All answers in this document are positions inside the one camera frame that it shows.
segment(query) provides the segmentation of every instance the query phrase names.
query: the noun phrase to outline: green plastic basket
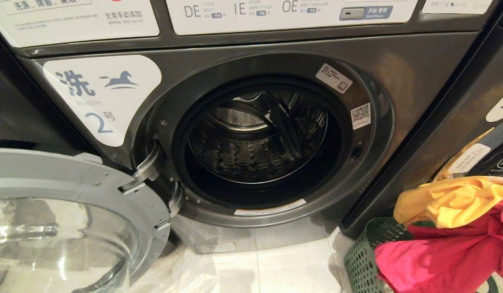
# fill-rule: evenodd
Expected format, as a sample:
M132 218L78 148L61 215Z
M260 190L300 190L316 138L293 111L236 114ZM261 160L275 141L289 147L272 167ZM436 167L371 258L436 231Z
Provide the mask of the green plastic basket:
M354 293L384 293L384 282L379 280L374 260L374 248L389 241L412 239L405 227L392 217L372 219L362 235L346 254L346 271Z

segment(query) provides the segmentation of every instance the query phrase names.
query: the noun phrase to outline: pink fabric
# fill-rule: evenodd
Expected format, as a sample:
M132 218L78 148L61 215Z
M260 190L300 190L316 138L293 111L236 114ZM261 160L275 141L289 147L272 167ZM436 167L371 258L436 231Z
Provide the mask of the pink fabric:
M379 278L396 293L474 293L497 271L503 277L503 200L469 225L409 226L412 241L379 245Z

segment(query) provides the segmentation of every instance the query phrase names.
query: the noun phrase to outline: washer door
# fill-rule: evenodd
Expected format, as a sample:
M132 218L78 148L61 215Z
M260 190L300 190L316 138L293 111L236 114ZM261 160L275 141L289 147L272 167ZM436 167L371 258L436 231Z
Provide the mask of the washer door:
M0 148L0 291L126 292L170 234L166 204L134 181L76 157Z

